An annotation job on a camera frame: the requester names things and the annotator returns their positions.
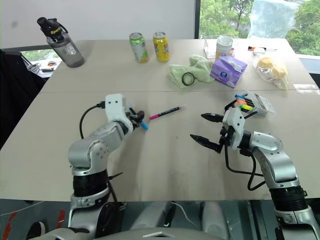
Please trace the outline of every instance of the white wall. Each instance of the white wall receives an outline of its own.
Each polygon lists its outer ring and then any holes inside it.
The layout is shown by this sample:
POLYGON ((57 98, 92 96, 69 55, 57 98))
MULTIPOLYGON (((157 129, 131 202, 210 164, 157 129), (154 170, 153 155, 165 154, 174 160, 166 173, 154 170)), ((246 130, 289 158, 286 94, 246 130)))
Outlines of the white wall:
POLYGON ((2 0, 0 47, 47 44, 39 17, 57 18, 74 41, 129 39, 141 32, 151 39, 193 39, 195 0, 2 0))

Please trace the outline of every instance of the yellow can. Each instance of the yellow can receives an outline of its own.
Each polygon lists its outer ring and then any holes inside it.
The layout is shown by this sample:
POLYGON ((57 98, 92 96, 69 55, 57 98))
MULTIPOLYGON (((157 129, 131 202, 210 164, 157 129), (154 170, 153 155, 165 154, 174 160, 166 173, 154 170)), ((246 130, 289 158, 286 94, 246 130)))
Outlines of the yellow can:
POLYGON ((167 35, 162 31, 155 32, 153 35, 153 45, 156 59, 161 63, 168 62, 170 54, 167 35))

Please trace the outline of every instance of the green can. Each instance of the green can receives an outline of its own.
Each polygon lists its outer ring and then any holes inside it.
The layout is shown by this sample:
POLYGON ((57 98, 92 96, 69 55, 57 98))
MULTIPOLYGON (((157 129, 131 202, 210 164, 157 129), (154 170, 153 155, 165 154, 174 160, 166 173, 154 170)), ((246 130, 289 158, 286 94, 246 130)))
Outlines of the green can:
POLYGON ((140 32, 130 34, 130 45, 138 63, 146 63, 149 60, 146 49, 146 41, 140 32))

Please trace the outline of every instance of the green cloth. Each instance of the green cloth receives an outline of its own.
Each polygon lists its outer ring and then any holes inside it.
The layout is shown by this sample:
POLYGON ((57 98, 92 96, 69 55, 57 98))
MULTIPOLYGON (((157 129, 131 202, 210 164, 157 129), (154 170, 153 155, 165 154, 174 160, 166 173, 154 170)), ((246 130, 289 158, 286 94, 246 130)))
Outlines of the green cloth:
POLYGON ((183 74, 189 72, 194 75, 194 83, 190 86, 193 86, 198 81, 205 83, 212 83, 213 78, 210 76, 210 72, 213 66, 213 63, 206 59, 203 56, 192 55, 189 58, 190 66, 171 64, 170 73, 168 74, 169 79, 174 82, 179 88, 184 89, 189 86, 186 86, 182 83, 183 74))

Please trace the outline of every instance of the pink marker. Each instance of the pink marker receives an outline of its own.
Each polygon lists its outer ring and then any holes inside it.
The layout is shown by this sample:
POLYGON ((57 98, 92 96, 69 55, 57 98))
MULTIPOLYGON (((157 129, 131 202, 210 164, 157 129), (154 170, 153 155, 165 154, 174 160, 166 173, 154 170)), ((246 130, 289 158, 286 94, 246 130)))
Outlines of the pink marker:
POLYGON ((185 109, 186 107, 187 107, 187 105, 177 106, 177 107, 172 108, 172 109, 170 109, 170 110, 167 110, 167 111, 158 113, 158 114, 156 114, 156 115, 150 116, 150 117, 149 117, 149 120, 157 119, 157 118, 159 118, 159 117, 161 117, 161 116, 164 116, 164 115, 173 113, 173 112, 178 111, 178 110, 180 110, 180 109, 185 109))

